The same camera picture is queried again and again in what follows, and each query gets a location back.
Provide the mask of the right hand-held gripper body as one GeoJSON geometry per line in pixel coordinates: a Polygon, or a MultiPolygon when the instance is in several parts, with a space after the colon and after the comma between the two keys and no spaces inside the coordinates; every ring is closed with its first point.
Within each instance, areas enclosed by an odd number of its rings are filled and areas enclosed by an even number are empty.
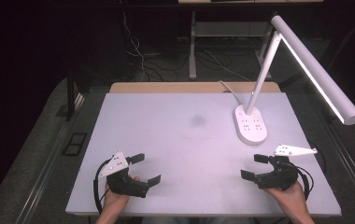
{"type": "Polygon", "coordinates": [[[270,173],[255,175],[255,183],[260,189],[280,188],[286,190],[291,187],[298,176],[305,183],[305,190],[310,190],[307,176],[300,168],[290,161],[290,157],[314,155],[318,151],[315,148],[295,147],[290,145],[279,145],[274,154],[269,157],[269,162],[274,170],[270,173]]]}

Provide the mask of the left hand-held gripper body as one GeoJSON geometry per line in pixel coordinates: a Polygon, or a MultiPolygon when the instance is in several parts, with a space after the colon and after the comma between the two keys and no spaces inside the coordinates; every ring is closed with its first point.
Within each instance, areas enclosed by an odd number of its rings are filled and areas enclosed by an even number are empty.
{"type": "Polygon", "coordinates": [[[118,151],[100,165],[97,177],[105,177],[110,190],[114,193],[145,198],[149,191],[149,185],[130,177],[130,164],[126,158],[121,151],[118,151]]]}

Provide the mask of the person's right hand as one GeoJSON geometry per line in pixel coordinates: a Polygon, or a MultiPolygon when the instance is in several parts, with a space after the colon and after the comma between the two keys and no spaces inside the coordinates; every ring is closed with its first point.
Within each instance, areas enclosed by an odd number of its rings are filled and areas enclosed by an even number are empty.
{"type": "Polygon", "coordinates": [[[308,214],[304,191],[298,181],[286,190],[272,188],[264,191],[277,201],[284,214],[290,219],[299,220],[308,214]]]}

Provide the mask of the white desk lamp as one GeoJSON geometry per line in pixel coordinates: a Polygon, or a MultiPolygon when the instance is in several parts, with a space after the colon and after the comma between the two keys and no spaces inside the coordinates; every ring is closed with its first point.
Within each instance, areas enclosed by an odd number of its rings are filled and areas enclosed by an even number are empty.
{"type": "Polygon", "coordinates": [[[340,121],[344,125],[354,125],[355,105],[280,16],[274,16],[271,19],[271,24],[275,31],[254,90],[248,103],[239,105],[234,111],[234,124],[239,139],[249,146],[258,146],[268,135],[262,114],[255,104],[281,41],[285,43],[292,56],[340,121]]]}

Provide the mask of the white table cover sheet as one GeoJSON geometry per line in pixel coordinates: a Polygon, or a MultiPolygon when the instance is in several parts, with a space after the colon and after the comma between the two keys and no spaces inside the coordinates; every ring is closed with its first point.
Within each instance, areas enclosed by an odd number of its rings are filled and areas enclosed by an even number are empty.
{"type": "Polygon", "coordinates": [[[66,212],[94,215],[92,182],[99,165],[120,151],[146,158],[130,166],[131,176],[161,178],[146,198],[132,198],[133,216],[279,217],[273,198],[240,173],[272,171],[254,161],[280,144],[307,147],[305,134],[283,93],[263,93],[260,109],[268,135],[258,146],[237,136],[233,113],[246,93],[109,93],[78,171],[66,212]]]}

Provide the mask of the black metal stand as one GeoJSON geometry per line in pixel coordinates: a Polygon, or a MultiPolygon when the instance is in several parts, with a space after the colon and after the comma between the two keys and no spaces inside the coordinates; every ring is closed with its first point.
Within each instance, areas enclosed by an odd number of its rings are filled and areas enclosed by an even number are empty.
{"type": "Polygon", "coordinates": [[[75,114],[75,82],[72,75],[66,78],[66,98],[65,105],[61,105],[56,114],[57,117],[65,117],[66,121],[71,120],[75,114]]]}

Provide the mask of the black rectangular floor frame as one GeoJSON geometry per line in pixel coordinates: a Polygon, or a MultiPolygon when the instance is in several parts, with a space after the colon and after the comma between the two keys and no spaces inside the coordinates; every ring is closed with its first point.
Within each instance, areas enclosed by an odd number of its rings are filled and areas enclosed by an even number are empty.
{"type": "Polygon", "coordinates": [[[68,157],[78,156],[84,146],[86,137],[86,133],[72,133],[62,154],[68,157]]]}

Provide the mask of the grey metal table frame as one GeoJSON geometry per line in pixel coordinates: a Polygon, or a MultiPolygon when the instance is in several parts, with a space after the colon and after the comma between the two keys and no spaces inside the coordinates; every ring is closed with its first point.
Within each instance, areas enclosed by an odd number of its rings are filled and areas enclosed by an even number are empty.
{"type": "Polygon", "coordinates": [[[262,46],[255,51],[258,64],[262,64],[269,45],[273,27],[269,21],[198,21],[196,12],[191,14],[189,79],[197,79],[196,37],[261,37],[262,46]]]}

